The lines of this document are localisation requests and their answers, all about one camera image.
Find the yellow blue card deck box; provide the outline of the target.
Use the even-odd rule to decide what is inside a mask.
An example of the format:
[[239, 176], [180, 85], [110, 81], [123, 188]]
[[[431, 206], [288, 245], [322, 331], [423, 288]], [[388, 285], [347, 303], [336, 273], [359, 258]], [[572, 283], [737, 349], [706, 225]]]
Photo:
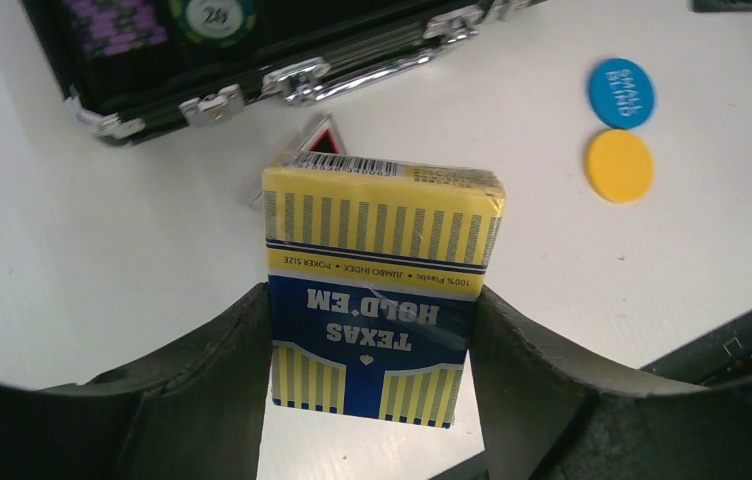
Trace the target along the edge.
[[264, 170], [262, 191], [274, 404], [449, 428], [501, 181], [288, 151]]

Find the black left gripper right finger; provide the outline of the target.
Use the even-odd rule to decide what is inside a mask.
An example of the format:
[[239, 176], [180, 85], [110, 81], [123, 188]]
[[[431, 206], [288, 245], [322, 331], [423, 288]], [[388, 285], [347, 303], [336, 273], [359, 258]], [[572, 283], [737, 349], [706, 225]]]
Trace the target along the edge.
[[470, 358], [491, 479], [752, 479], [752, 376], [702, 386], [631, 368], [491, 289]]

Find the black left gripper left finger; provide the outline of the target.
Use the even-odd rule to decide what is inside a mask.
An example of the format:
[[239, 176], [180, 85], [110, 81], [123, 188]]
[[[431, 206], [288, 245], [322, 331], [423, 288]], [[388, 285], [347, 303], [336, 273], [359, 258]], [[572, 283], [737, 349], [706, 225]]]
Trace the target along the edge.
[[258, 284], [85, 384], [0, 384], [0, 479], [253, 479], [272, 356]]

